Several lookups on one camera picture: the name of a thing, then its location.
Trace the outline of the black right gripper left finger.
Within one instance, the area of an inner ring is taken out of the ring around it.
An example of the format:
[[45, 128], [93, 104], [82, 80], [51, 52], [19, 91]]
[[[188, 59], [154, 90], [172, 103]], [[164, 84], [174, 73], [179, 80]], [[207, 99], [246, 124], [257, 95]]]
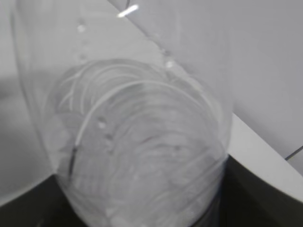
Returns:
[[0, 207], [2, 227], [79, 227], [54, 175]]

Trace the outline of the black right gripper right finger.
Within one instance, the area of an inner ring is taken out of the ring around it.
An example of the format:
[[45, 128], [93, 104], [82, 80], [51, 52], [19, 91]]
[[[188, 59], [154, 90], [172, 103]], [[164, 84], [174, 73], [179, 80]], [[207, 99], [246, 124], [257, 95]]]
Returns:
[[195, 227], [301, 227], [303, 203], [268, 184], [232, 156], [220, 189]]

